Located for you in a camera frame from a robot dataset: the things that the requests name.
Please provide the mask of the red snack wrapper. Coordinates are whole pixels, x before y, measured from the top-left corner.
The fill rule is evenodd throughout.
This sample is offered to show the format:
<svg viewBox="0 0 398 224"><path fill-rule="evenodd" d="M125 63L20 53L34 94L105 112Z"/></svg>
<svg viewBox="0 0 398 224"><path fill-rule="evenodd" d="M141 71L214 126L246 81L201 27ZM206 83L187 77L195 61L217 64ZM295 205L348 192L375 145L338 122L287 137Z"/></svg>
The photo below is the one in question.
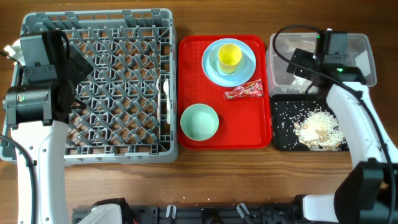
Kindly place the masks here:
<svg viewBox="0 0 398 224"><path fill-rule="evenodd" d="M233 90L223 93L223 97L226 100L230 100L233 98L261 97L263 95L264 87L261 79L243 83Z"/></svg>

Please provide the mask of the mint green bowl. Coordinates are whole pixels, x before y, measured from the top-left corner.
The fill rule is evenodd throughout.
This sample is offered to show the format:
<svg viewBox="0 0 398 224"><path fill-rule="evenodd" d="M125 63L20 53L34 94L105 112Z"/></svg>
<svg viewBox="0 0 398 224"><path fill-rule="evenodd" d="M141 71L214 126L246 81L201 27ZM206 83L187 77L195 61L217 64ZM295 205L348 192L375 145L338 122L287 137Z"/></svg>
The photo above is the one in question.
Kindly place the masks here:
<svg viewBox="0 0 398 224"><path fill-rule="evenodd" d="M206 141L213 137L219 127L216 111L202 103L190 105L180 118L180 127L186 137L194 141Z"/></svg>

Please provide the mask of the white napkin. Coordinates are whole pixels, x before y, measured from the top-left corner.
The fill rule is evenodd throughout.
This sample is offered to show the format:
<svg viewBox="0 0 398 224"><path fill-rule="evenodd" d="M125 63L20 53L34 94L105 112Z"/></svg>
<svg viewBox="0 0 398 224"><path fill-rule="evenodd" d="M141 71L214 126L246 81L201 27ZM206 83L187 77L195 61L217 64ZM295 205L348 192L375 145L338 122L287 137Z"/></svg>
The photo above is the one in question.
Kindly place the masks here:
<svg viewBox="0 0 398 224"><path fill-rule="evenodd" d="M292 82L292 85L297 86L308 86L309 84L311 84L310 80L298 76L294 76L294 80Z"/></svg>

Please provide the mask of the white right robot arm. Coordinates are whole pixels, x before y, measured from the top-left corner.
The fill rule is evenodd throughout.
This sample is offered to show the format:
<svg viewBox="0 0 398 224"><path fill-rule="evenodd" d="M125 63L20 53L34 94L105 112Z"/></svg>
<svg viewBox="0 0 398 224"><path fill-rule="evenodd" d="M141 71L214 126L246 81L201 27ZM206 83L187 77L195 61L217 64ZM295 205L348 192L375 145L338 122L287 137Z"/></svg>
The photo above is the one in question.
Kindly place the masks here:
<svg viewBox="0 0 398 224"><path fill-rule="evenodd" d="M361 70L346 55L295 49L287 72L313 80L340 123L353 164L335 193L304 195L300 217L331 223L397 223L397 147L369 96Z"/></svg>

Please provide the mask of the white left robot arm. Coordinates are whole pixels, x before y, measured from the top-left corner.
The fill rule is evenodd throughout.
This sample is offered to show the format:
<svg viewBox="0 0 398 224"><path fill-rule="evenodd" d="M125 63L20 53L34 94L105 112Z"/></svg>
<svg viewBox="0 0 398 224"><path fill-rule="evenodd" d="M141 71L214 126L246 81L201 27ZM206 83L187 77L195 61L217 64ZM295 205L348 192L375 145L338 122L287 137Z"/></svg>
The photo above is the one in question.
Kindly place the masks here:
<svg viewBox="0 0 398 224"><path fill-rule="evenodd" d="M66 33L50 30L20 37L25 64L3 101L16 149L18 222L69 223L65 195L65 144L69 115L85 109L76 87L92 71L70 47Z"/></svg>

